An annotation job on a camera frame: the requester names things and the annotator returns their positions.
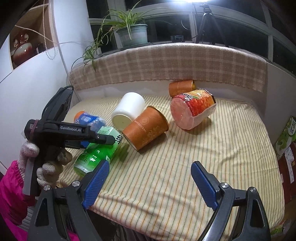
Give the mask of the pink jacket sleeve forearm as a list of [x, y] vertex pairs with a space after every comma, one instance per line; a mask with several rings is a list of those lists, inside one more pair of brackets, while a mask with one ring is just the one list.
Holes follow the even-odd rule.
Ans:
[[1, 240], [28, 239], [28, 232], [19, 226], [35, 202], [35, 197], [23, 194], [18, 162], [13, 161], [1, 180]]

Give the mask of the white knit gloved hand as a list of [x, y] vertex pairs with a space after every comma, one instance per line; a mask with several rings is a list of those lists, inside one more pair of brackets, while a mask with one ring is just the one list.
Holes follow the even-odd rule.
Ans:
[[[26, 164], [29, 158], [35, 158], [39, 154], [39, 148], [30, 141], [22, 144], [20, 156], [17, 160], [20, 175], [25, 180]], [[37, 182], [40, 187], [44, 188], [50, 185], [56, 187], [59, 175], [63, 172], [64, 166], [72, 161], [72, 154], [66, 149], [55, 148], [46, 156], [44, 164], [37, 169]]]

